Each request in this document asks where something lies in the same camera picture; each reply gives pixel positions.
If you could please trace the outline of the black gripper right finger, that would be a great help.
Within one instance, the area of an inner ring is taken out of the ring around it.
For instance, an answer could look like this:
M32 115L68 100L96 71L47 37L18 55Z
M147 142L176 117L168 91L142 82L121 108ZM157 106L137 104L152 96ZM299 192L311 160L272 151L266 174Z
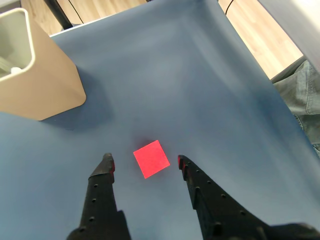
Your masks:
M178 168L187 184L205 240L274 240L275 232L245 210L203 170L185 155Z

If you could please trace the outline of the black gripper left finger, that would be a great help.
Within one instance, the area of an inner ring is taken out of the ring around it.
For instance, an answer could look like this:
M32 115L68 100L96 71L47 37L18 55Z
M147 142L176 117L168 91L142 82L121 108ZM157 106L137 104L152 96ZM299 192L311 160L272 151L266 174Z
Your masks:
M68 235L68 240L131 239L125 214L117 210L113 191L114 171L112 154L104 154L88 178L80 224Z

